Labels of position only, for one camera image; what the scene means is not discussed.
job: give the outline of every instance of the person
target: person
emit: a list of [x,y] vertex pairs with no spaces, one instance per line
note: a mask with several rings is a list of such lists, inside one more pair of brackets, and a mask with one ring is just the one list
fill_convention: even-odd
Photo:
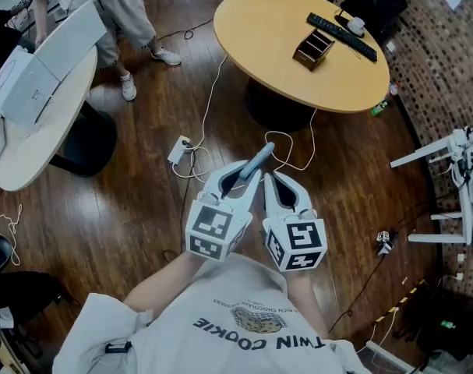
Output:
[[90,294],[52,372],[369,374],[350,342],[327,340],[309,272],[285,276],[184,252],[123,302]]
[[[60,6],[73,12],[89,0],[59,0]],[[112,69],[122,82],[122,96],[131,101],[136,97],[132,75],[119,60],[115,28],[119,26],[135,48],[148,48],[151,58],[168,65],[181,63],[181,58],[155,40],[156,32],[146,16],[143,0],[93,0],[108,32],[97,42],[98,68]],[[36,46],[48,36],[48,0],[34,0],[34,15],[37,28]]]
[[34,44],[23,37],[20,31],[6,26],[11,18],[17,16],[24,9],[27,9],[30,4],[31,1],[27,0],[12,9],[0,9],[0,68],[16,45],[25,48],[29,53],[35,51]]

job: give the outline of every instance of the black stand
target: black stand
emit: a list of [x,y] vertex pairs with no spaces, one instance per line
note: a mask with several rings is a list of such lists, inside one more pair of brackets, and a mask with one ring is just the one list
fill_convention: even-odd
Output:
[[66,137],[65,157],[54,155],[51,165],[89,177],[101,171],[111,159],[117,142],[115,122],[105,112],[94,110],[84,101],[80,113]]
[[315,109],[281,96],[252,78],[247,86],[246,107],[261,126],[286,133],[304,129]]

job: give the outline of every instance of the black chair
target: black chair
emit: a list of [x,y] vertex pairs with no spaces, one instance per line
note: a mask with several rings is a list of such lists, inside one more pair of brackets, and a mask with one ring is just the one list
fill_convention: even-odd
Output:
[[380,44],[389,36],[390,24],[408,7],[408,3],[405,0],[345,0],[340,7],[361,18],[365,28]]

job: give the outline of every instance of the round wooden table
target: round wooden table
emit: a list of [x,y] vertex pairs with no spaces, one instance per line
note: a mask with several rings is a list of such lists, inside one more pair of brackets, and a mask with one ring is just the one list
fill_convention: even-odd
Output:
[[[303,105],[340,113],[360,112],[377,105],[388,91],[390,77],[383,52],[368,32],[362,41],[376,50],[377,62],[341,41],[334,43],[312,72],[292,58],[314,29],[305,21],[311,12],[337,24],[334,15],[340,9],[326,0],[224,0],[215,12],[215,34],[243,72],[300,104],[292,104],[291,113],[296,113],[297,106],[308,111]],[[351,18],[346,12],[342,15]],[[260,104],[265,103],[266,99],[261,99]],[[265,105],[275,104],[272,100]],[[265,111],[260,120],[256,118],[258,122],[276,113],[273,107],[257,110]]]
[[[89,176],[110,160],[116,141],[113,120],[95,111],[86,97],[94,78],[97,50],[92,48],[63,79],[30,134],[5,120],[5,148],[0,155],[0,187],[20,190],[35,180],[48,164]],[[85,118],[77,119],[81,113]],[[65,141],[65,156],[56,155]]]

